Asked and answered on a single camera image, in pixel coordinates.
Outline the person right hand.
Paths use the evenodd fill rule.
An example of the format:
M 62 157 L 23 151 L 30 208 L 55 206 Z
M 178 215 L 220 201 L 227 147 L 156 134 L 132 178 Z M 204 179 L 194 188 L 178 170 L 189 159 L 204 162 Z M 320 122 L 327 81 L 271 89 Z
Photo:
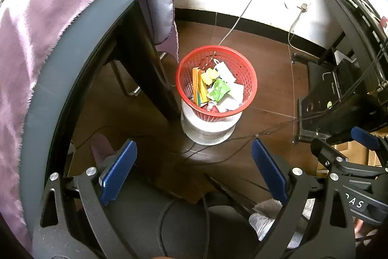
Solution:
M 378 228 L 372 227 L 361 219 L 353 218 L 353 226 L 355 231 L 356 247 L 367 246 L 376 236 Z

